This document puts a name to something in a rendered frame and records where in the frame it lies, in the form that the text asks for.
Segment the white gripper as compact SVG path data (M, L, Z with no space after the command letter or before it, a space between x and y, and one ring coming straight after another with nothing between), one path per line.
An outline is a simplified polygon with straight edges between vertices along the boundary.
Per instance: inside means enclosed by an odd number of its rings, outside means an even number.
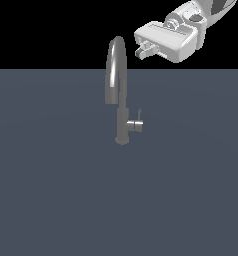
M138 28L134 37L139 48L135 56L143 60L159 55L173 63L179 63L191 56L197 45L197 29L180 25L172 30L162 22L152 21Z

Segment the grey gooseneck faucet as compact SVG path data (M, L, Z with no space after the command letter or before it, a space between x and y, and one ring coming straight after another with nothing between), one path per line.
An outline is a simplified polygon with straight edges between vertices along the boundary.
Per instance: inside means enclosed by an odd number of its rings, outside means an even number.
M105 74L105 103L117 104L117 135L115 141L119 145L129 142L126 123L129 109L127 98L127 56L124 39L116 36L109 45Z

